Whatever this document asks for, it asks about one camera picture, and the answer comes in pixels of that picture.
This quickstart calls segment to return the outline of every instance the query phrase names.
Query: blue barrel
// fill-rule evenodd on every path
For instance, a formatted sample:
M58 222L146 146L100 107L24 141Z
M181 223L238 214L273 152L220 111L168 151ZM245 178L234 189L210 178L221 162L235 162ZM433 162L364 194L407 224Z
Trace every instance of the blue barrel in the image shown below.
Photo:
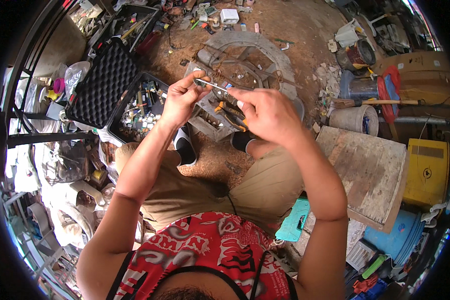
M393 262L402 266L419 243L425 227L425 222L420 222L420 219L421 213L400 210L389 234L367 226L364 239L385 254L391 255Z

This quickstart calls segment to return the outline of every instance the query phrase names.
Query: khaki shorts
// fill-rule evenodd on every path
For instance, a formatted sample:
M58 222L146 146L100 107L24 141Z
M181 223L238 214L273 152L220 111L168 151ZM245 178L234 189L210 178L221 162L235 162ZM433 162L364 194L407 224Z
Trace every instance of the khaki shorts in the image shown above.
M128 143L115 153L120 172L138 143ZM299 166L282 147L264 154L247 171L243 181L227 197L216 198L193 177L183 176L165 153L157 180L140 212L155 230L197 213L219 211L249 220L275 237L303 191Z

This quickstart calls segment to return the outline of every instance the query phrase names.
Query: broom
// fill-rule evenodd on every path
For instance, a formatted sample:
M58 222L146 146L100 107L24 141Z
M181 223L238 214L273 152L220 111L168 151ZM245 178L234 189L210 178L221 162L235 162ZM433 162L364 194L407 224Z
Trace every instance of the broom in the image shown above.
M365 104L408 104L408 105L420 105L419 100L351 100L351 99L338 99L332 100L336 109L352 108L355 106L362 106Z

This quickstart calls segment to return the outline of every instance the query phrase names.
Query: black shoe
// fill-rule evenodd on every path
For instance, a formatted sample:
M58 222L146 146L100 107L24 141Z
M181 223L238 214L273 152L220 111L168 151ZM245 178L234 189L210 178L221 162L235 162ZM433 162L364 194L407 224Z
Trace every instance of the black shoe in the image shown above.
M193 166L197 162L197 153L193 149L188 123L180 127L173 137L173 146L180 155L180 166Z
M236 150L240 150L245 153L247 153L248 144L254 140L256 139L253 139L250 136L249 131L246 132L235 131L232 132L230 136L230 144L232 145L232 147L234 147Z

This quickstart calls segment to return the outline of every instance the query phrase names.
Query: hair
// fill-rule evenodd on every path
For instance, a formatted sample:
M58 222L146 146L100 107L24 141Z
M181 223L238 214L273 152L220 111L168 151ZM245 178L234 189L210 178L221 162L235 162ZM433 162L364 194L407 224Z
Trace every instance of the hair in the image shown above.
M217 300L209 292L192 285L172 288L152 298L154 300Z

